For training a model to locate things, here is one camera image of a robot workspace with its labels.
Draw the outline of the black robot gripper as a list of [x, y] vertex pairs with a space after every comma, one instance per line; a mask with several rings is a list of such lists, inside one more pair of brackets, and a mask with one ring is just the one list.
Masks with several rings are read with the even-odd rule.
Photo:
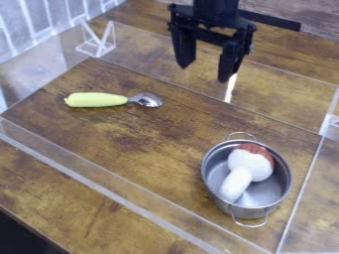
[[186, 68], [196, 59], [196, 41], [223, 47], [219, 60], [220, 82], [239, 71], [254, 48], [255, 24], [239, 14], [239, 0], [194, 0], [191, 5], [168, 6], [176, 62]]

